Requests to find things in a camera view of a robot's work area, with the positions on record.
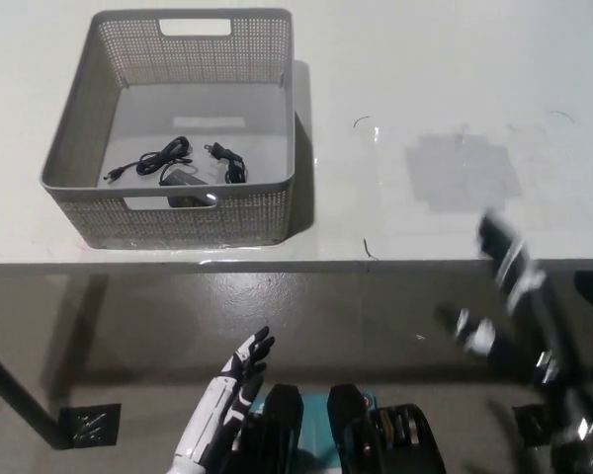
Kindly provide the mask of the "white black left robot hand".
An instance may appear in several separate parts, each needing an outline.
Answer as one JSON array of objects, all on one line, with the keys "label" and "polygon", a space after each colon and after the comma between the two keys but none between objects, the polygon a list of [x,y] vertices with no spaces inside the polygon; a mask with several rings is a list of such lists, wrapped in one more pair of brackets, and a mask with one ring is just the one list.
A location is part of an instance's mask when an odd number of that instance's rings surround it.
[{"label": "white black left robot hand", "polygon": [[169,471],[220,473],[264,382],[275,338],[262,327],[248,337],[210,381],[187,423]]}]

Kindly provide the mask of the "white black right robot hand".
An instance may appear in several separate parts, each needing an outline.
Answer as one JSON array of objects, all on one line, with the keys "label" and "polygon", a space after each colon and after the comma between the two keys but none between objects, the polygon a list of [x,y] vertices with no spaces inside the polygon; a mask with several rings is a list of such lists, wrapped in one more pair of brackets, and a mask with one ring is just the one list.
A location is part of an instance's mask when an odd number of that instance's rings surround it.
[{"label": "white black right robot hand", "polygon": [[523,238],[493,211],[481,217],[477,238],[514,334],[453,304],[436,307],[438,321],[464,353],[486,361],[510,380],[539,390],[580,383],[581,362],[551,279],[529,255]]}]

